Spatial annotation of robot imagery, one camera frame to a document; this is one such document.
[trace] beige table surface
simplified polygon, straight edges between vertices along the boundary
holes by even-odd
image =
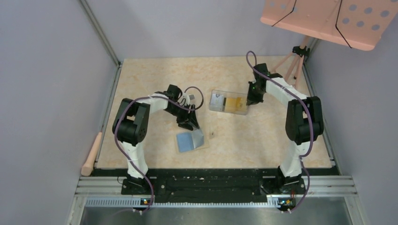
[[[259,56],[259,63],[275,65],[283,56]],[[278,69],[284,75],[290,61]],[[250,106],[246,116],[214,112],[208,108],[214,89],[247,93],[253,72],[245,57],[126,59],[116,88],[109,122],[99,155],[97,168],[127,168],[112,134],[112,124],[123,98],[137,98],[164,91],[169,84],[183,91],[197,86],[205,94],[205,104],[197,111],[209,147],[186,153],[176,148],[179,128],[176,118],[161,111],[151,115],[144,144],[145,160],[150,168],[273,168],[287,153],[285,132],[286,108],[271,95],[264,103]],[[298,91],[309,95],[302,75]],[[195,98],[200,99],[198,92]],[[314,143],[312,153],[304,159],[307,167],[331,167],[322,137]]]

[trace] gray floor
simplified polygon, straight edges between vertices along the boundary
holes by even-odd
[[[293,214],[266,208],[156,208],[140,216],[120,208],[90,207],[81,225],[351,225],[343,198],[305,199]]]

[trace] gray hole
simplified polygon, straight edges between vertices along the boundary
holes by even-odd
[[[372,12],[372,8],[371,8],[371,7],[368,7],[368,8],[366,8],[365,10],[363,10],[363,12],[364,12],[365,14],[370,14],[370,13]]]
[[[350,22],[350,19],[348,19],[348,18],[344,18],[343,19],[343,24],[347,24],[347,23],[349,23]]]
[[[359,21],[357,23],[357,27],[363,27],[363,25],[365,25],[365,23],[363,21]]]
[[[349,10],[355,11],[357,9],[357,5],[350,5]]]
[[[381,17],[388,17],[388,15],[390,14],[390,12],[388,10],[384,10],[382,11],[382,13],[380,13]]]
[[[380,25],[375,24],[372,26],[372,30],[378,30],[378,29],[380,29]]]

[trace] clear plastic box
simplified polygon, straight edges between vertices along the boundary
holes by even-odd
[[[233,114],[246,115],[248,106],[246,105],[247,94],[228,92],[222,90],[212,90],[209,109],[212,111],[226,112]]]

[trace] wooden baseball bat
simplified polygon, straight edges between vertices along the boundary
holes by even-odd
[[[93,168],[94,168],[94,161],[95,158],[97,157],[97,152],[98,149],[100,148],[100,142],[101,142],[101,137],[102,137],[102,132],[99,132],[97,134],[97,137],[94,140],[94,143],[92,144],[90,153],[88,154],[87,160],[82,166],[82,171],[81,174],[83,176],[90,176]]]

